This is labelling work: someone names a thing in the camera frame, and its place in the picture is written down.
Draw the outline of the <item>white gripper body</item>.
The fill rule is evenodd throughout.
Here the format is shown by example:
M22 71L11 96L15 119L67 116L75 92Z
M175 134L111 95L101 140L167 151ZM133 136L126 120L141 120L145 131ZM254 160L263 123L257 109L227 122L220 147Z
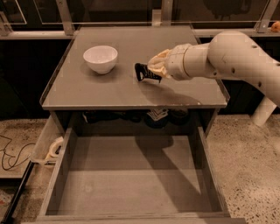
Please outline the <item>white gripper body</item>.
M190 80L196 77L210 78L214 67L208 60L208 44L177 45L164 62L167 73L176 81Z

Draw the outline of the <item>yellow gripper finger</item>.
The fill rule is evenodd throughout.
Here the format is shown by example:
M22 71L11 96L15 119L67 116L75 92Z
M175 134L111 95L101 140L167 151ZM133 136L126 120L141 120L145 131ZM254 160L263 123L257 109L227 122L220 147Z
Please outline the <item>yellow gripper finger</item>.
M154 74L162 77L162 78L170 78L171 76L168 74L166 68L164 66L161 67L151 67L149 66L148 69L152 71Z
M158 53L156 56L149 60L148 67L160 68L165 63L165 59L168 56L169 52L169 49L165 49L162 52Z

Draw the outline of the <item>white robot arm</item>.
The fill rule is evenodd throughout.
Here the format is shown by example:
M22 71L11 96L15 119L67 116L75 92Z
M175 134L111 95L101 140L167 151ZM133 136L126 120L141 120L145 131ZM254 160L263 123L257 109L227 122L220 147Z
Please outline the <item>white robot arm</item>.
M206 44L166 49L149 60L148 69L176 81L242 80L280 106L280 62L240 31L223 31Z

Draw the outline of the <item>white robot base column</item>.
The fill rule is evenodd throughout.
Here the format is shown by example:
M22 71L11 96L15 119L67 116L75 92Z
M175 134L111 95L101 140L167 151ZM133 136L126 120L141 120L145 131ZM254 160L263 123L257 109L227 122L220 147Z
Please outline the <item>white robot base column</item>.
M263 126L276 107L277 105L268 97L263 97L262 101L255 109L254 114L251 116L252 122L257 126Z

